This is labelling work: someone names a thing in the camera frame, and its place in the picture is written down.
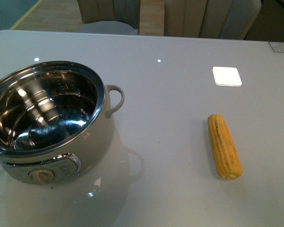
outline chair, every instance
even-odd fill
[[[261,0],[165,0],[164,35],[241,39],[261,9]]]
[[[140,0],[78,0],[79,33],[138,35]]]

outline yellow corn kernel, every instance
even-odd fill
[[[208,117],[207,122],[209,141],[219,176],[232,180],[240,177],[242,166],[225,120],[221,115],[213,114]]]

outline label on table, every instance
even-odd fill
[[[279,42],[269,42],[271,48],[274,50],[274,52],[281,52],[284,53],[284,43]]]

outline floor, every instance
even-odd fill
[[[14,29],[73,32],[81,24],[77,0],[41,0]],[[164,34],[164,0],[141,0],[140,34]]]
[[[38,0],[0,0],[0,30],[9,29]]]

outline white table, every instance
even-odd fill
[[[0,166],[0,227],[284,227],[284,53],[267,42],[0,32],[0,78],[35,58],[85,64],[125,103],[85,174],[29,185]],[[216,85],[214,66],[237,68],[242,86]],[[213,113],[241,160],[235,181],[215,170]]]

